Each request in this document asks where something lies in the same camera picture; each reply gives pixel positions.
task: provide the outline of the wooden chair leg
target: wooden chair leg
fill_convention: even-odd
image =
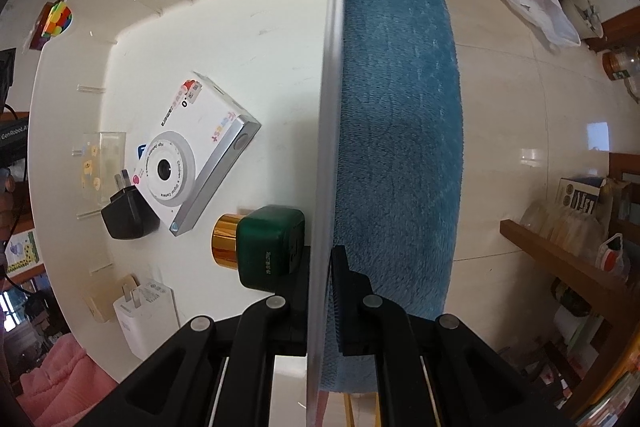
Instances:
[[[347,420],[347,427],[355,427],[353,420],[353,404],[351,403],[351,395],[349,393],[342,393],[344,398],[344,414]]]
[[[375,427],[382,427],[382,420],[380,419],[380,395],[376,393],[376,424]]]

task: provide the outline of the black power adapter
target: black power adapter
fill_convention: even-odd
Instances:
[[[107,230],[114,239],[137,239],[158,229],[160,219],[149,204],[131,185],[129,173],[124,170],[115,175],[118,191],[111,203],[100,213]]]

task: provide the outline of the tiled floor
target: tiled floor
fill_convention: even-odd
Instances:
[[[494,349],[526,349],[552,326],[552,277],[500,236],[558,179],[607,174],[608,151],[640,152],[640,107],[588,50],[551,51],[502,0],[446,0],[465,133],[462,201],[446,311]]]

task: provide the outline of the gold cylindrical cap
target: gold cylindrical cap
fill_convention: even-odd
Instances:
[[[225,214],[213,227],[211,235],[211,253],[220,266],[238,269],[236,257],[236,228],[244,216]]]

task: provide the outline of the window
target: window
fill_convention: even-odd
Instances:
[[[0,294],[0,307],[4,312],[4,331],[13,330],[26,319],[24,316],[26,300],[27,296],[14,288]]]
[[[609,125],[607,122],[587,124],[587,147],[590,151],[609,152]]]

